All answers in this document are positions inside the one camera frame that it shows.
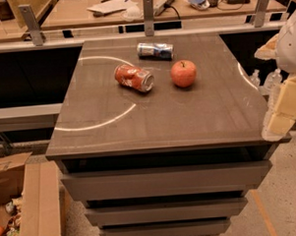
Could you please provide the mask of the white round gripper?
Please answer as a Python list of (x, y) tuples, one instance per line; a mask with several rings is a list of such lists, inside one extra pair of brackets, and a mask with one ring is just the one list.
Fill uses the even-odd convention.
[(266, 141), (279, 141), (296, 122), (296, 10), (279, 34), (259, 47), (255, 57), (265, 61), (276, 58), (279, 69), (293, 74), (271, 90), (261, 132)]

